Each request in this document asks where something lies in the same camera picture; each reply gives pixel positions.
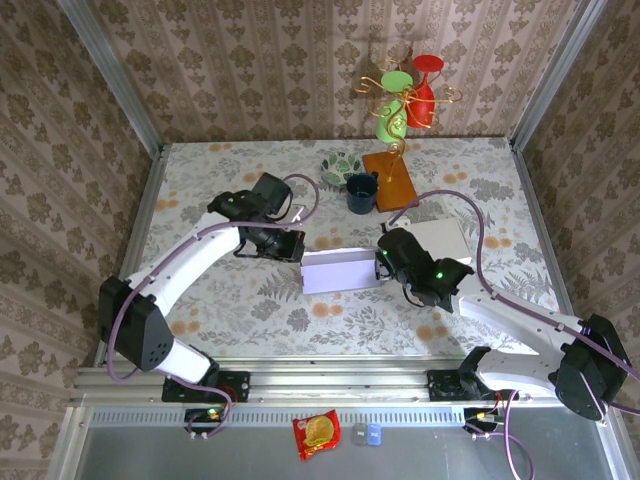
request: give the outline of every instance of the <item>dark blue mug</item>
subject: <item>dark blue mug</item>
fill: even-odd
[[[378,172],[358,173],[347,180],[347,206],[358,215],[373,210],[378,194]]]

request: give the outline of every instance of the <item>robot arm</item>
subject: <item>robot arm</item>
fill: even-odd
[[[489,293],[470,267],[450,258],[433,260],[402,228],[385,233],[378,248],[379,263],[424,305],[480,320],[537,352],[508,354],[476,347],[458,372],[462,386],[474,396],[487,390],[555,394],[585,418],[605,416],[627,374],[565,329],[581,332],[629,364],[607,319],[592,315],[585,321],[552,312],[493,285]],[[559,326],[554,328],[532,315],[553,319]]]
[[[304,232],[271,227],[275,224],[271,216],[291,197],[291,189],[282,180],[265,173],[251,191],[218,195],[192,230],[150,265],[126,281],[107,279],[100,287],[98,309],[103,341],[109,341],[125,300],[139,289],[124,313],[115,350],[144,372],[159,371],[189,383],[203,382],[217,364],[174,338],[165,317],[211,265],[247,241],[256,246],[255,257],[299,262]],[[162,264],[166,267],[158,272]]]

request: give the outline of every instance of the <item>snack bag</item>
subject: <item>snack bag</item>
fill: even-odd
[[[340,422],[335,410],[293,421],[293,434],[300,460],[309,459],[314,453],[335,448],[340,443]]]

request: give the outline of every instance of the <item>green and white bowl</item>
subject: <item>green and white bowl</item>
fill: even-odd
[[[356,173],[364,173],[362,160],[344,152],[332,153],[320,165],[322,179],[335,187],[344,187]]]

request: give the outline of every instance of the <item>floral table surface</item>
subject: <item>floral table surface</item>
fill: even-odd
[[[417,192],[448,188],[471,196],[487,223],[484,271],[493,283],[557,309],[547,267],[510,149],[502,138],[410,140],[405,162]],[[223,191],[250,189],[262,172],[304,173],[320,185],[320,206],[303,227],[306,250],[375,245],[390,214],[354,215],[343,191],[323,183],[320,164],[333,152],[384,150],[376,140],[174,144],[143,254],[152,261],[191,229]],[[311,205],[313,189],[292,181],[294,203]],[[454,197],[411,209],[412,222],[457,217],[472,252],[478,225]],[[222,258],[178,300],[167,321],[181,340],[211,355],[463,355],[477,345],[526,352],[480,322],[439,308],[409,305],[400,286],[302,294],[300,267]]]

